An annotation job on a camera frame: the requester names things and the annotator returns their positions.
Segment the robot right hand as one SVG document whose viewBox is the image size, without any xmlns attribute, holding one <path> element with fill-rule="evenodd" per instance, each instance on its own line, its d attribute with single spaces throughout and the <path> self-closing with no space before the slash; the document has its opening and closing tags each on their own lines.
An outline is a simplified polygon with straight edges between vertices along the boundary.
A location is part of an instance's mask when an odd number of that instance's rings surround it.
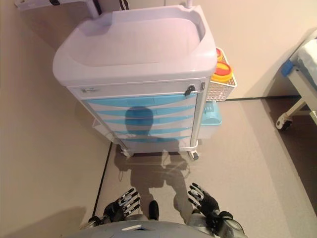
<svg viewBox="0 0 317 238">
<path fill-rule="evenodd" d="M 188 194 L 189 202 L 206 217 L 220 211 L 218 202 L 198 184 L 192 183 L 189 186 Z"/>
</svg>

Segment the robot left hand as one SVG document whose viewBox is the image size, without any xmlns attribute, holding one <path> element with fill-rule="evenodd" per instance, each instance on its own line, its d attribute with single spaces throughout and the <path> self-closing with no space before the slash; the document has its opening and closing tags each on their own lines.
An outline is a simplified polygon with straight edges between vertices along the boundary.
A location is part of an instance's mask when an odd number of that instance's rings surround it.
<svg viewBox="0 0 317 238">
<path fill-rule="evenodd" d="M 124 221 L 140 207 L 140 196 L 135 188 L 129 189 L 104 209 L 104 216 L 111 222 Z"/>
</svg>

